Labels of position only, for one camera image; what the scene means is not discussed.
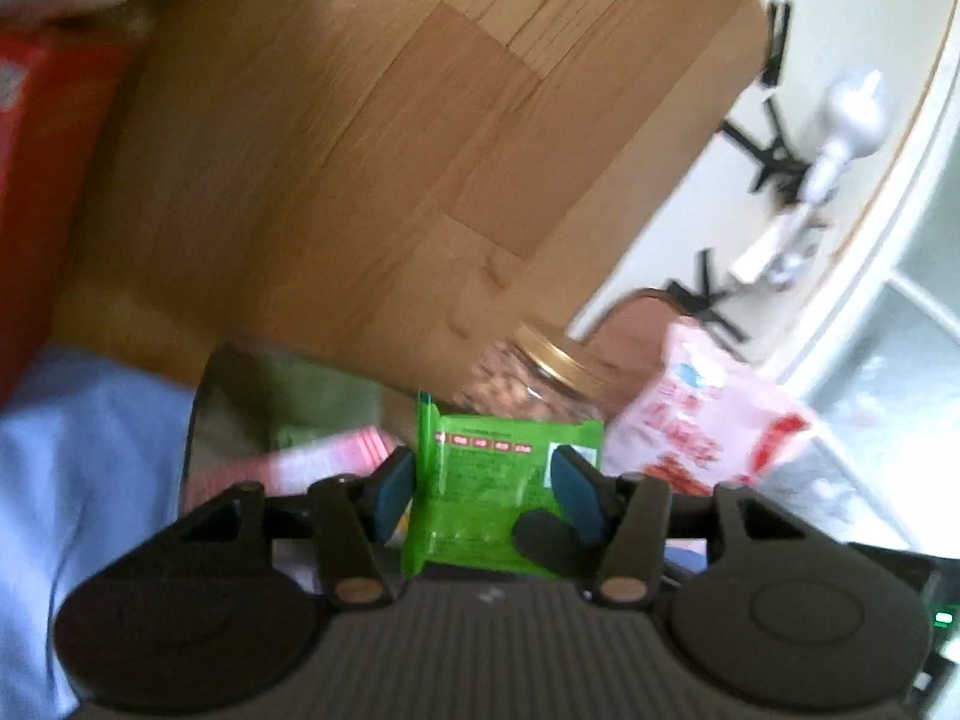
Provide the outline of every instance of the pink snack bag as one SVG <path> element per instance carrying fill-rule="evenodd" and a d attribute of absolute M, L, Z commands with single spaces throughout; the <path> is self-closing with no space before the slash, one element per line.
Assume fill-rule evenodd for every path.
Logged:
<path fill-rule="evenodd" d="M 299 495 L 315 481 L 330 476 L 368 476 L 396 448 L 393 436 L 371 426 L 253 460 L 229 463 L 188 476 L 181 496 L 182 510 L 189 512 L 239 482 L 259 482 L 267 495 Z"/>
<path fill-rule="evenodd" d="M 751 484 L 812 438 L 813 414 L 686 320 L 667 331 L 664 375 L 607 429 L 602 470 L 643 473 L 676 493 Z"/>

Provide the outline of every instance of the red box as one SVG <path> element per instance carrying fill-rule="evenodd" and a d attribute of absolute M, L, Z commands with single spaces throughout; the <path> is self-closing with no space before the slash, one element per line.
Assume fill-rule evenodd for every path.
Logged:
<path fill-rule="evenodd" d="M 0 404 L 50 332 L 86 166 L 139 45 L 0 28 Z"/>

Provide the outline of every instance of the gold jar lid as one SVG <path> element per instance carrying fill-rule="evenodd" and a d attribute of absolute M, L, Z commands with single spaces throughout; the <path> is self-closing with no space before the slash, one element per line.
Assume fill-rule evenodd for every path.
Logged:
<path fill-rule="evenodd" d="M 589 400 L 602 394 L 606 382 L 589 366 L 589 352 L 576 341 L 536 319 L 520 322 L 514 343 L 544 373 Z"/>

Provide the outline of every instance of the wooden cabinet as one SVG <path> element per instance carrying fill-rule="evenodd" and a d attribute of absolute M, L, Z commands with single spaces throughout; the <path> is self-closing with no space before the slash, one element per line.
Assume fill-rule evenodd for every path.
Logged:
<path fill-rule="evenodd" d="M 448 394 L 570 321 L 765 40 L 757 0 L 162 0 L 56 333 L 194 381 L 239 330 Z"/>

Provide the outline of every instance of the glass jar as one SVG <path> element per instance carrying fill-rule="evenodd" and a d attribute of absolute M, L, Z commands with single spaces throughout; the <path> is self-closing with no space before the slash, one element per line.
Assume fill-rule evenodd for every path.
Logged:
<path fill-rule="evenodd" d="M 456 405 L 482 415 L 575 424 L 601 419 L 606 385 L 589 353 L 562 333 L 525 320 L 509 341 L 487 348 Z"/>

